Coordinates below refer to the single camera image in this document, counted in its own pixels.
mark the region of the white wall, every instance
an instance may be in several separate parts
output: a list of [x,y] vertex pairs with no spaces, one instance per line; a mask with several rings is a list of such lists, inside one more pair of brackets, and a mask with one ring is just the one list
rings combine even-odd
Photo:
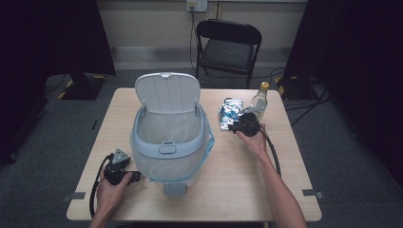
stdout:
[[[208,2],[208,12],[195,13],[195,23],[219,17],[248,23],[260,30],[262,49],[293,45],[305,3]],[[185,1],[102,1],[98,2],[111,48],[188,48],[192,27]]]

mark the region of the trash can lid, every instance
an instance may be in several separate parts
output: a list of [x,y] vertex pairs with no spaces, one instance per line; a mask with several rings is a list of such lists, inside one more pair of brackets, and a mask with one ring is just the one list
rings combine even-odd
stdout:
[[135,89],[146,111],[153,113],[194,111],[201,95],[195,77],[172,72],[145,74],[137,79]]

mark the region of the bottle cap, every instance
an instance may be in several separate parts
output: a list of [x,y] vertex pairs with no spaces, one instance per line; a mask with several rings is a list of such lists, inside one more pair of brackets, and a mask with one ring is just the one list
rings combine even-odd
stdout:
[[261,85],[260,85],[260,89],[262,89],[262,90],[267,90],[267,89],[269,89],[269,83],[267,83],[267,82],[262,82]]

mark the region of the chair backrest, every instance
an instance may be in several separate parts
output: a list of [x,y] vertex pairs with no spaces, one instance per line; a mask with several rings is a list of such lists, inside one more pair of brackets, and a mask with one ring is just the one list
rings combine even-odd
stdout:
[[236,22],[209,19],[201,21],[196,27],[198,41],[201,37],[243,43],[249,45],[261,44],[261,33],[253,26]]

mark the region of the foil packet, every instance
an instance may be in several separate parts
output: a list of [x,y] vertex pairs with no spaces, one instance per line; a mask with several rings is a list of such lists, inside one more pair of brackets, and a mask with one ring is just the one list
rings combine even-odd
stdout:
[[219,108],[219,118],[221,130],[228,130],[229,124],[239,121],[242,110],[242,99],[227,98]]

